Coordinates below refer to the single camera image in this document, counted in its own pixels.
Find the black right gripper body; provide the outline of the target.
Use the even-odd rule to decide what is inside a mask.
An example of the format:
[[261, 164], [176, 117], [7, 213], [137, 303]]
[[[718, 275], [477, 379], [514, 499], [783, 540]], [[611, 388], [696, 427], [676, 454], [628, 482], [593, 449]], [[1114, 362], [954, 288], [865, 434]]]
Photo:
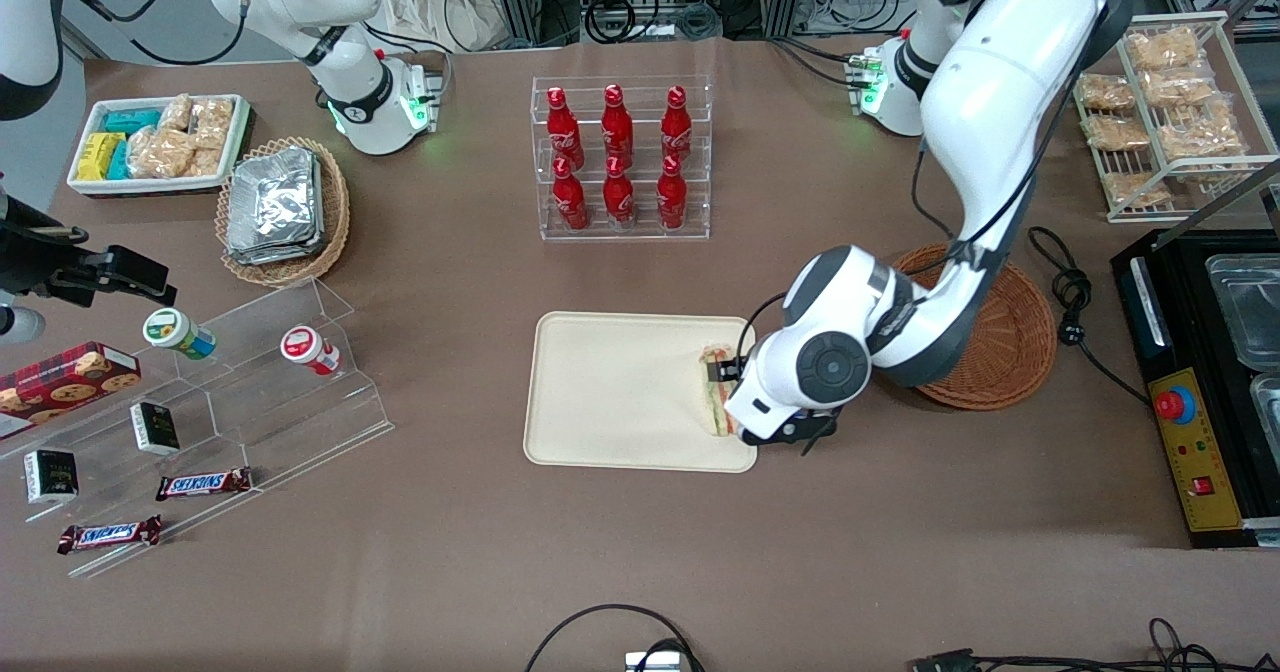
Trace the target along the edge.
[[88, 308], [100, 292], [113, 288], [78, 247], [87, 234], [61, 227], [46, 212], [4, 195], [1, 202], [1, 288], [8, 294], [64, 300]]

